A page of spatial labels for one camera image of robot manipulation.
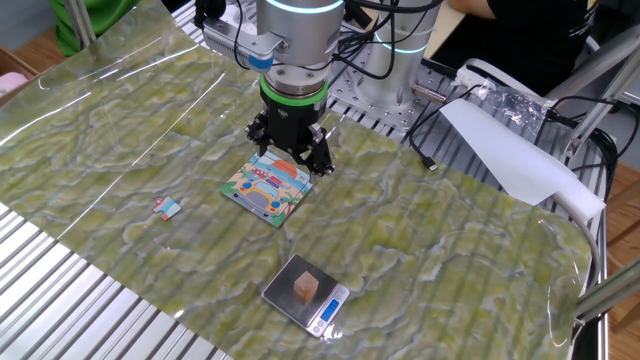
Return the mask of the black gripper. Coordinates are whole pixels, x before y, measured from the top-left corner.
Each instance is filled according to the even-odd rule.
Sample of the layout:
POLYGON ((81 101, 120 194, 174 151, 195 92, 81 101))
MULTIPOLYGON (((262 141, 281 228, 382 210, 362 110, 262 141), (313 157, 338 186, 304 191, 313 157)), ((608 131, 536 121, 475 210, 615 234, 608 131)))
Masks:
POLYGON ((306 105, 289 105, 261 95, 266 110, 258 113, 245 128, 247 139, 257 146, 257 155, 263 156, 270 144, 281 150, 292 150, 298 165, 307 167, 319 176, 334 171, 326 139, 327 131, 317 122, 326 111, 326 98, 306 105))

